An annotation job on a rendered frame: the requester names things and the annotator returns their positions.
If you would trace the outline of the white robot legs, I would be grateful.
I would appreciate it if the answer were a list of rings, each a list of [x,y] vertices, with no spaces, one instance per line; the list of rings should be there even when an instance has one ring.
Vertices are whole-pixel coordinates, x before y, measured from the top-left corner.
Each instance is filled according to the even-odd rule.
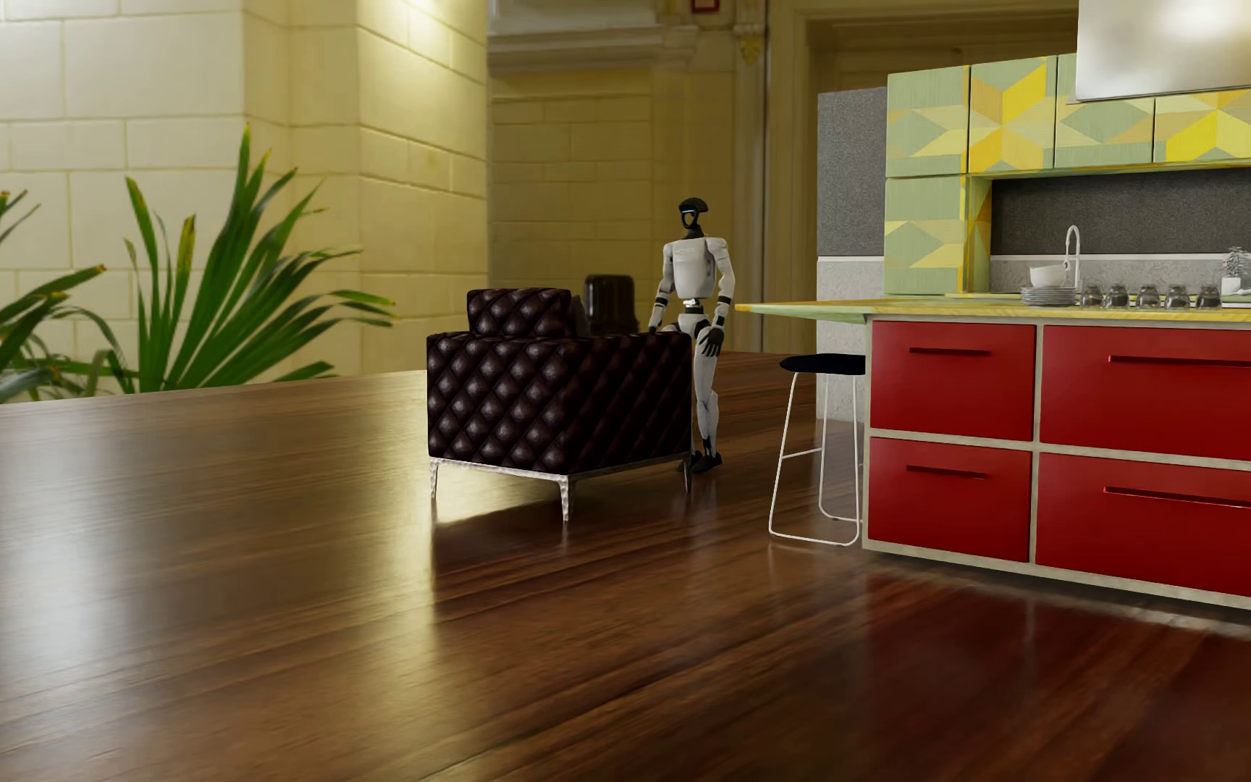
[[[698,329],[699,323],[712,322],[704,315],[701,308],[686,308],[684,313],[678,317],[677,327],[681,332],[686,332],[694,342],[694,363],[692,364],[692,382],[694,382],[694,394],[696,394],[696,418],[698,419],[698,430],[702,437],[702,450],[696,450],[692,453],[688,465],[689,470],[694,474],[704,473],[721,465],[721,453],[717,452],[717,440],[719,435],[719,420],[721,420],[721,408],[719,408],[719,395],[713,389],[713,382],[716,382],[716,364],[719,358],[714,362],[709,359],[698,359],[696,357],[696,329]]]

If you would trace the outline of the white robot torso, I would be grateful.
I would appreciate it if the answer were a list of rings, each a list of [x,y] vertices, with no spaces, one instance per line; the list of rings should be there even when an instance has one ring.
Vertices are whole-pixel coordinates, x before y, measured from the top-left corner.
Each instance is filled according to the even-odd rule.
[[[717,303],[716,260],[707,250],[707,238],[673,240],[676,293],[683,299],[713,298]]]

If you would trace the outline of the small red drawer front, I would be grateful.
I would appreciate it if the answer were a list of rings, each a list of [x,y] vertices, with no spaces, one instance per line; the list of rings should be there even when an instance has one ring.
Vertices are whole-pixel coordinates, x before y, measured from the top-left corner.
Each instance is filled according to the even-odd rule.
[[[867,465],[869,541],[1030,561],[1027,450],[876,437]]]
[[[1035,327],[876,322],[869,424],[876,429],[1031,440]]]

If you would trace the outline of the kitchen island yellow countertop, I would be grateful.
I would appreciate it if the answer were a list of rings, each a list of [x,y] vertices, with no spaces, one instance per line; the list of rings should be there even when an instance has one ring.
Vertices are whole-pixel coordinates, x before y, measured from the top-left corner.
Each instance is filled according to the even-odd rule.
[[[1218,607],[1251,611],[1251,597],[1188,589],[1151,581],[1113,578],[1113,576],[1095,576],[1077,571],[1038,566],[1035,562],[1035,532],[1037,531],[1037,487],[1040,458],[1046,453],[1060,455],[1092,455],[1093,458],[1141,460],[1165,463],[1165,465],[1196,465],[1197,468],[1251,470],[1251,460],[1203,458],[1203,455],[1176,455],[1176,453],[1136,453],[1136,450],[1101,450],[1073,445],[1058,445],[1040,438],[1041,403],[1041,362],[1043,360],[1043,340],[1046,327],[1133,327],[1135,329],[1246,329],[1251,332],[1251,308],[1223,308],[1218,312],[1171,312],[1171,309],[1091,309],[1070,308],[1030,308],[1020,305],[1010,295],[980,298],[975,295],[881,298],[867,300],[821,300],[792,303],[753,303],[739,305],[739,312],[769,314],[769,317],[802,317],[816,322],[859,323],[867,329],[866,382],[863,398],[864,444],[859,447],[863,458],[859,469],[859,515],[864,531],[862,544],[866,551],[883,554],[921,558],[958,563],[958,566],[980,566],[988,571],[1017,573],[1017,576],[1036,576],[1053,581],[1073,581],[1073,583],[1105,587],[1132,593],[1158,597],[1180,598],[1180,601],[1198,601]],[[869,347],[876,322],[929,322],[929,323],[970,323],[970,324],[1030,324],[1035,327],[1035,412],[1033,438],[1031,440],[995,440],[995,438],[942,435],[917,432],[876,429],[869,424]],[[894,544],[894,542],[869,541],[867,536],[866,512],[869,507],[869,440],[876,437],[896,438],[897,440],[945,442],[952,445],[998,448],[1000,450],[1027,450],[1032,455],[1032,499],[1030,500],[1030,561],[996,561],[976,556],[956,554],[956,552],[934,551],[914,546]]]

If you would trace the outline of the large green palm plant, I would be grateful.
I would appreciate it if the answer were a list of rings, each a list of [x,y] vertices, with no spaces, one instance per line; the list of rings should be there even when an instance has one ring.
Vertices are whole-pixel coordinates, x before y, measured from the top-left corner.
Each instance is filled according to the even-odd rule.
[[[140,284],[136,355],[130,362],[113,328],[79,309],[108,344],[90,362],[68,364],[83,380],[83,394],[93,395],[106,377],[128,395],[249,384],[339,324],[389,329],[397,320],[393,300],[373,293],[304,292],[322,267],[347,251],[286,251],[299,221],[314,213],[309,206],[314,193],[266,221],[269,204],[296,169],[269,181],[269,155],[253,161],[250,145],[245,130],[225,220],[201,267],[196,216],[186,216],[176,238],[169,238],[143,188],[128,178],[130,210],[143,240],[143,246],[125,243]]]

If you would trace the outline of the wide red drawer front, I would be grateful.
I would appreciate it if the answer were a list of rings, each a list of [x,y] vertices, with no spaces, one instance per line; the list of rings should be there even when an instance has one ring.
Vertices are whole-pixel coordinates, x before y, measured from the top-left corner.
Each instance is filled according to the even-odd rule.
[[[1251,460],[1251,332],[1046,327],[1040,438]]]
[[[1046,453],[1035,562],[1251,597],[1251,470]]]

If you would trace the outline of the steel range hood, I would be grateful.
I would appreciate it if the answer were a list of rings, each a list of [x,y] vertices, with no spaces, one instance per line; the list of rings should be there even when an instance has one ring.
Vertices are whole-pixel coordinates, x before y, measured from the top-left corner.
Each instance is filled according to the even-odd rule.
[[[1080,0],[1076,101],[1251,88],[1251,0]]]

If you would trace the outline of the green yellow patterned wall cabinets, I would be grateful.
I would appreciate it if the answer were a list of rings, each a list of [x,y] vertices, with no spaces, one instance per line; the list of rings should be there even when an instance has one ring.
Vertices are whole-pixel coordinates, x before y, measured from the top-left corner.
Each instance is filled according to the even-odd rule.
[[[995,180],[1251,166],[1251,88],[1080,101],[1075,54],[891,74],[884,293],[982,293]]]

